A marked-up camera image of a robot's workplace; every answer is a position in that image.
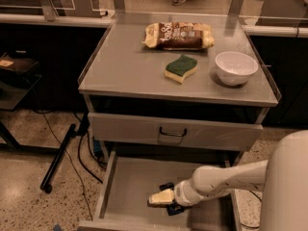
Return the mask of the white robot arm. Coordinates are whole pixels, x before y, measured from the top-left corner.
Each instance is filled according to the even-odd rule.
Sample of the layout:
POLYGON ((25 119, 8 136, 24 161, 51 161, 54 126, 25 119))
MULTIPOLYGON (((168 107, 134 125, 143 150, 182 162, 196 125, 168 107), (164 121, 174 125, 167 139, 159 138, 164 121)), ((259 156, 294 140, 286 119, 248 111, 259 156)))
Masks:
POLYGON ((155 206, 184 209, 232 190, 262 194, 260 231, 308 231, 308 131, 283 138, 265 161, 234 167, 198 167, 192 177, 149 196, 155 206))

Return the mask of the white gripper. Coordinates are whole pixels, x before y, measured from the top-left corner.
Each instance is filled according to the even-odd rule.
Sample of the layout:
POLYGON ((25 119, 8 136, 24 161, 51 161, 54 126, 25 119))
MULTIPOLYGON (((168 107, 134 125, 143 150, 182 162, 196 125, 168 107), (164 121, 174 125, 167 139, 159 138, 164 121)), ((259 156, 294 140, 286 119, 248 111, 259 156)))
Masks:
POLYGON ((178 183, 174 187, 174 191, 166 189, 151 194, 148 197, 148 204, 150 206, 166 206, 171 204, 174 199, 179 205, 190 207, 201 202, 204 196, 197 192, 193 180, 188 179, 178 183))

